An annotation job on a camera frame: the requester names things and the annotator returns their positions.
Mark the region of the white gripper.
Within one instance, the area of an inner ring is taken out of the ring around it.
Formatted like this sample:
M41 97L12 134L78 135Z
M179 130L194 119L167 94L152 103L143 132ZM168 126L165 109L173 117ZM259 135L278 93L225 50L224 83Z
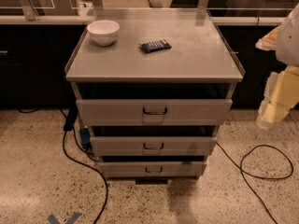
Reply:
M260 38L255 47L265 51L275 50L279 29L277 26ZM271 129L283 121L298 103L299 68L288 66L280 73L272 72L266 82L256 124L262 129Z

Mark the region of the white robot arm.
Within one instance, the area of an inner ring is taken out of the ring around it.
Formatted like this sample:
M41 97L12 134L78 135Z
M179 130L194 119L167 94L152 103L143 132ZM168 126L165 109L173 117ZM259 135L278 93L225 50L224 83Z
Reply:
M287 65L284 71L270 74L258 110L256 124L270 129L299 103L299 5L280 26L259 39L256 47L273 50L277 60Z

